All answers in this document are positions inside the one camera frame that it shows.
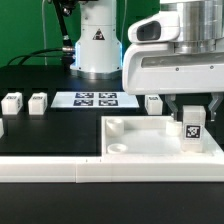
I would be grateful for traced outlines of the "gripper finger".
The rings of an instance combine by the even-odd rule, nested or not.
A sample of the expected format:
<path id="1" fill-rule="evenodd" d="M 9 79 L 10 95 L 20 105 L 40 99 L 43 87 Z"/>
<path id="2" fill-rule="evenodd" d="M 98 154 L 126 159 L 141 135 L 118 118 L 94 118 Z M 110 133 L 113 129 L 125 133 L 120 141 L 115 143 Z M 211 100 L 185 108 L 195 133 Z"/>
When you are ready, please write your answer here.
<path id="1" fill-rule="evenodd" d="M 224 94 L 222 92 L 213 92 L 211 96 L 212 96 L 212 100 L 210 104 L 208 105 L 208 109 L 210 111 L 210 116 L 211 116 L 210 120 L 214 121 L 216 118 L 216 110 L 218 109 L 222 101 L 224 100 Z"/>
<path id="2" fill-rule="evenodd" d="M 169 109 L 171 110 L 171 115 L 174 119 L 177 119 L 178 115 L 178 107 L 175 103 L 176 95 L 175 94 L 168 94 L 165 96 L 165 102 L 168 105 Z"/>

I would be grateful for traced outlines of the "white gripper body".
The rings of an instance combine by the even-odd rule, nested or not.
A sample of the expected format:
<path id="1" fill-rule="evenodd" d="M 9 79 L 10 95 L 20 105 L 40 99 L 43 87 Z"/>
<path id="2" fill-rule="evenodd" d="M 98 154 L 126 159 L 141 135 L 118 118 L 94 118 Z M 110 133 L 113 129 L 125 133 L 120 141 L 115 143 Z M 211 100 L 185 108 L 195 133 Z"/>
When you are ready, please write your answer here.
<path id="1" fill-rule="evenodd" d="M 132 95 L 224 92 L 220 12 L 161 11 L 128 29 L 122 86 Z"/>

